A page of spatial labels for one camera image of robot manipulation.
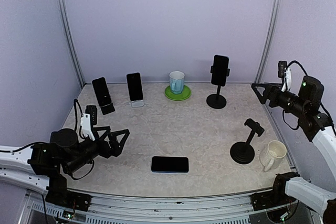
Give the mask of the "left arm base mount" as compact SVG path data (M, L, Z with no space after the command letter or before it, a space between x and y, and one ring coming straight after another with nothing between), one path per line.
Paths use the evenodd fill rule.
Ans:
M68 190L67 180L63 176L49 179L46 195L48 203L87 212L91 198L88 194Z

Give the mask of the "white folding phone stand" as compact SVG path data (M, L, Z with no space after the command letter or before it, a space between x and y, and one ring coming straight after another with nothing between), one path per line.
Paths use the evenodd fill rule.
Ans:
M134 101L131 101L131 106L133 108L139 108L139 107L142 107L144 106L144 100L134 100Z

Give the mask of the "black phone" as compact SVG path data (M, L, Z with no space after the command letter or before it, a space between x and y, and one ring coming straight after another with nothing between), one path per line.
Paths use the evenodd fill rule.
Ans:
M94 79L92 81L92 86L100 107L107 106L112 103L106 79L104 77Z
M136 72L127 74L127 85L131 102L143 100L143 90L140 73Z

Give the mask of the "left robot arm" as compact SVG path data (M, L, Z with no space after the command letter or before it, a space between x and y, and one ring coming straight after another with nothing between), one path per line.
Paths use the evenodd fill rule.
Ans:
M21 163L20 167L27 166L35 175L47 176L47 190L66 206L73 201L74 195L67 189L67 180L60 170L75 180L74 172L87 164L94 167L97 156L119 156L129 135L128 129L111 132L108 126L94 127L93 140L86 137L79 142L75 130L65 128L52 132L49 143L35 142L16 150L1 150L1 161L4 156L14 158Z

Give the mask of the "teal phone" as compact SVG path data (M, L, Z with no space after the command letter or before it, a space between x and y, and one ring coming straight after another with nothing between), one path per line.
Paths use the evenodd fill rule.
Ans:
M229 58L227 56L215 55L211 66L211 84L224 87L229 76Z

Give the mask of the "blue phone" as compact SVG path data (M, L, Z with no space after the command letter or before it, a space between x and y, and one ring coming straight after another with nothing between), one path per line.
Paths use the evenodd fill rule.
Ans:
M188 173L187 157L153 156L151 171L156 173Z

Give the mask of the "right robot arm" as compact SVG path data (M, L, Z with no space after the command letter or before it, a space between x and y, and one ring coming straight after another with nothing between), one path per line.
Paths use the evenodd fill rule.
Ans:
M322 83L314 77L304 76L298 95L284 90L278 83L253 83L251 87L261 104L268 103L271 108L280 107L297 117L299 128L319 150L334 174L335 130L330 114L319 111L324 92ZM323 223L335 223L335 193L306 181L298 173L276 175L268 195L273 205L279 205L291 197L318 213Z

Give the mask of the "black pole stand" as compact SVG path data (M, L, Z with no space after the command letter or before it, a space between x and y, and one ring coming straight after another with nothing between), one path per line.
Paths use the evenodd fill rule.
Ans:
M217 86L216 93L210 94L206 99L207 105L213 109L222 109L227 104L225 97L220 94L220 90L221 86Z
M262 136L265 129L251 118L245 121L244 126L248 126L251 132L245 142L236 142L232 145L230 148L230 156L235 162L246 165L251 163L255 157L254 148L251 146L252 139L255 134L257 134L258 137Z

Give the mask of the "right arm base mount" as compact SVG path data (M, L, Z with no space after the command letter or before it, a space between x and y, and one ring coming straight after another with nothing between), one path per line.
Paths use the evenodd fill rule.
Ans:
M290 179L300 177L298 173L288 172L277 174L272 189L250 196L254 211L264 210L296 201L295 198L285 194L285 185Z

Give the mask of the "black folding phone stand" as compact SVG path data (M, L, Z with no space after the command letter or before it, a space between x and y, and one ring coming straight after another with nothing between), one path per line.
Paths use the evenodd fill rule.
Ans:
M114 105L113 103L104 105L104 106L100 106L101 112L103 115L107 115L109 113L112 113L115 111Z

